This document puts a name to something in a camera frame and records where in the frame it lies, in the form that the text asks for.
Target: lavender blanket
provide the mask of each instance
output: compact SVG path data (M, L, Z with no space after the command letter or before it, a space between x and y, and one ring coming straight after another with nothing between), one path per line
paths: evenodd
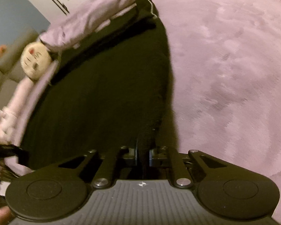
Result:
M40 38L61 51L134 1L91 0ZM176 142L180 152L199 149L261 173L281 192L281 0L152 1L167 29L174 75L159 144ZM14 144L49 79L50 72L32 93ZM281 222L281 199L274 218Z

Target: round pad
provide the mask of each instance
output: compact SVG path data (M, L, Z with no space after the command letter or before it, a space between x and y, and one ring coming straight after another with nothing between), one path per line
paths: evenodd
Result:
M279 190L265 177L231 179L223 175L207 176L198 186L198 198L213 213L229 219L251 220L273 212Z
M6 190L6 202L20 218L50 222L77 210L87 197L86 184L68 169L25 175Z
M230 180L223 186L227 195L235 199L249 199L258 193L258 187L249 180Z
M28 44L21 55L21 66L32 80L39 80L50 66L51 61L47 47L41 42Z

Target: logo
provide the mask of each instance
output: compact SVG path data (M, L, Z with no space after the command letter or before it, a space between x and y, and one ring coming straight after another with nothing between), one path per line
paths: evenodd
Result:
M138 185L141 187L145 187L147 184L145 182L140 182Z

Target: screw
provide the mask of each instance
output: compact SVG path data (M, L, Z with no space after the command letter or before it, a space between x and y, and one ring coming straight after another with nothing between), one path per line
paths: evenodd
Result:
M98 187L102 187L108 184L108 180L106 178L98 178L94 184Z
M184 187L184 186L190 185L191 181L188 178L180 178L180 179L177 179L176 183L179 186Z

